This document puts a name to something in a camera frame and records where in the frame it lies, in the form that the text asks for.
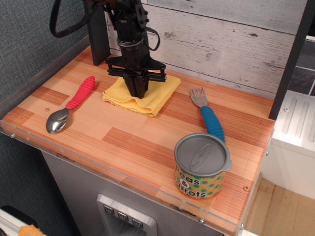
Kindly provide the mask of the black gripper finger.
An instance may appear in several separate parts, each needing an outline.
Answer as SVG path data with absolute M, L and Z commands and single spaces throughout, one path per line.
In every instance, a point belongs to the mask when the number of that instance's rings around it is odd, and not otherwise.
M 137 89 L 136 89 L 136 83 L 135 83 L 135 77 L 128 75 L 126 73 L 123 74 L 123 79 L 125 81 L 125 84 L 128 88 L 128 91 L 131 96 L 137 97 Z
M 136 97 L 143 98 L 148 90 L 149 80 L 146 76 L 137 76 L 135 78 Z

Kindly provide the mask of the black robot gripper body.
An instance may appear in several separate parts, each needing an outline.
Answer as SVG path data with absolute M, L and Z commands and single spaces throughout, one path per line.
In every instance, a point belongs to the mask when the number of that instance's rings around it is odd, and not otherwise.
M 120 57 L 107 58 L 108 74 L 112 76 L 142 76 L 151 81 L 165 82 L 165 64 L 151 58 L 144 39 L 136 41 L 117 40 Z

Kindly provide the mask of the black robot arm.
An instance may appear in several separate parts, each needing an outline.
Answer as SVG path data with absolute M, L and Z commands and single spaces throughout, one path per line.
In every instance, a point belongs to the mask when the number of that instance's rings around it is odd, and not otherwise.
M 165 64 L 151 58 L 152 48 L 148 32 L 157 32 L 146 26 L 148 12 L 139 0 L 86 0 L 85 12 L 92 14 L 87 26 L 93 63 L 103 61 L 108 74 L 124 79 L 131 96 L 143 98 L 149 81 L 165 82 Z M 117 33 L 120 57 L 110 58 L 109 38 L 104 14 L 107 13 Z

